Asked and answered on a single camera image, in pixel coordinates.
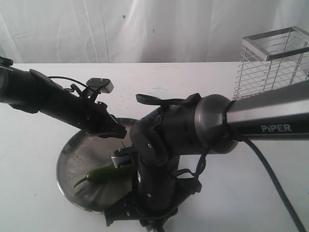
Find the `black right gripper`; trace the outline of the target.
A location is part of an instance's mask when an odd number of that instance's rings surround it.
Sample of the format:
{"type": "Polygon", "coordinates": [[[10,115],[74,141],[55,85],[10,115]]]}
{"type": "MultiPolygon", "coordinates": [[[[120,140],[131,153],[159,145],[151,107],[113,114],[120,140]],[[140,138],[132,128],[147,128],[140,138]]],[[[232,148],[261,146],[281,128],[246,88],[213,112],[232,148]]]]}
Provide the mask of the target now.
{"type": "Polygon", "coordinates": [[[151,196],[131,191],[104,209],[104,216],[106,220],[138,220],[147,231],[162,232],[163,225],[178,213],[178,207],[201,189],[199,181],[175,181],[151,196]]]}

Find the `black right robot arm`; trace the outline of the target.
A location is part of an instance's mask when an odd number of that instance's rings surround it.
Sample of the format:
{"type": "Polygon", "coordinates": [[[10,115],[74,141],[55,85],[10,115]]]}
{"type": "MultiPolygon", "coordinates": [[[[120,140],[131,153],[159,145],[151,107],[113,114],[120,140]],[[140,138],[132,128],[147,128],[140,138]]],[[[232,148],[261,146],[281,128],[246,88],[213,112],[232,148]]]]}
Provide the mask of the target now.
{"type": "Polygon", "coordinates": [[[254,140],[309,138],[309,83],[302,81],[239,100],[213,94],[160,99],[138,94],[137,102],[156,109],[130,129],[132,146],[115,153],[116,167],[132,160],[132,190],[104,210],[107,226],[137,220],[161,232],[178,206],[201,191],[199,176],[208,154],[227,154],[246,143],[260,159],[296,228],[305,227],[254,140]]]}

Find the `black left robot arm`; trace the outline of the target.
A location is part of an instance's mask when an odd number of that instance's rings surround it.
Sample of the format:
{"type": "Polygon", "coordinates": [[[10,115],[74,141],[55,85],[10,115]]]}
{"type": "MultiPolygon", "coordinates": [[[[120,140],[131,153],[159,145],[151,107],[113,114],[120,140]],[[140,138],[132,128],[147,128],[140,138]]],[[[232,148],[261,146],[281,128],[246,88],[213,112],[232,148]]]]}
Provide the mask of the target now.
{"type": "Polygon", "coordinates": [[[92,136],[120,138],[126,128],[107,111],[107,105],[96,98],[101,93],[111,93],[110,79],[91,78],[84,84],[72,80],[69,88],[54,82],[54,76],[30,69],[13,67],[13,60],[0,58],[0,102],[30,114],[41,112],[92,136]]]}

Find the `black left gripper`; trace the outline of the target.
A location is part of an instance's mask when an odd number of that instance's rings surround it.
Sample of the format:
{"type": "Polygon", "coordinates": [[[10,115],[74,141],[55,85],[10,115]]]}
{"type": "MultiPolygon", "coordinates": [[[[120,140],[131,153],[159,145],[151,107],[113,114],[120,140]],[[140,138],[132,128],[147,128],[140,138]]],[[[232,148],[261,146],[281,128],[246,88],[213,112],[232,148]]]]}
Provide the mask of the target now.
{"type": "Polygon", "coordinates": [[[89,100],[75,100],[72,102],[72,125],[92,135],[105,135],[124,139],[127,130],[117,118],[107,111],[104,103],[89,100]]]}

